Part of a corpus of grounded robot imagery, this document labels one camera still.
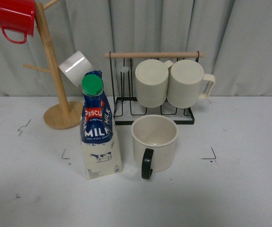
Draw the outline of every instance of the cream mug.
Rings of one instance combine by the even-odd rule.
[[[87,72],[94,70],[93,65],[80,51],[63,61],[59,68],[76,87],[81,84]]]
[[[203,81],[211,85],[204,93],[200,93]],[[215,84],[215,76],[204,74],[202,66],[191,60],[180,60],[170,69],[167,100],[177,108],[189,108],[198,98],[207,99]]]
[[[143,179],[150,179],[152,172],[172,164],[179,133],[173,120],[155,114],[142,116],[133,122],[131,132],[134,160]]]
[[[169,67],[173,62],[148,59],[137,65],[135,70],[138,102],[149,108],[162,105],[166,99]]]

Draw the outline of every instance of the ribbed white mug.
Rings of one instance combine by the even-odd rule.
[[[203,80],[211,85],[207,91],[200,93]],[[180,60],[170,69],[167,99],[177,108],[189,108],[198,98],[208,98],[215,84],[215,76],[204,74],[202,66],[191,60]]]
[[[138,102],[149,108],[162,105],[166,99],[169,67],[173,62],[148,59],[141,62],[135,70],[136,96]]]

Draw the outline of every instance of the mug handle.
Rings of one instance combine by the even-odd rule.
[[[3,35],[5,36],[5,38],[6,38],[8,41],[12,42],[12,43],[15,43],[15,44],[24,44],[24,43],[27,41],[27,33],[26,33],[26,32],[24,32],[24,40],[23,40],[23,41],[15,41],[15,40],[10,39],[10,38],[6,35],[5,29],[13,30],[13,31],[20,32],[20,33],[21,33],[21,31],[18,31],[18,30],[12,29],[12,28],[7,28],[7,27],[2,27],[1,29],[2,29],[2,33],[3,33]]]
[[[210,96],[211,90],[213,86],[215,85],[215,76],[212,74],[204,74],[203,80],[207,80],[211,82],[211,85],[209,86],[208,90],[204,93],[200,93],[198,98],[205,98],[207,99]]]
[[[146,148],[144,151],[144,157],[142,159],[141,165],[141,177],[143,179],[149,180],[151,178],[153,170],[151,169],[152,157],[154,150]]]

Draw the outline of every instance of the wooden mug tree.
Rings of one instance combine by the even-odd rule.
[[[36,66],[24,64],[25,67],[48,72],[52,75],[54,85],[56,87],[59,104],[48,109],[43,119],[45,123],[54,129],[68,129],[79,125],[80,115],[83,104],[81,102],[68,102],[65,89],[60,76],[60,69],[56,59],[52,37],[49,32],[47,20],[44,11],[50,6],[54,5],[59,0],[52,0],[45,4],[37,2],[35,4],[35,21],[37,30],[42,40],[42,44],[46,53],[46,58],[50,70],[42,69]]]

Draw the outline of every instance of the milk carton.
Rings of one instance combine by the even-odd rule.
[[[102,73],[89,72],[82,80],[84,108],[80,139],[88,180],[123,170],[118,136],[108,99],[103,91]]]

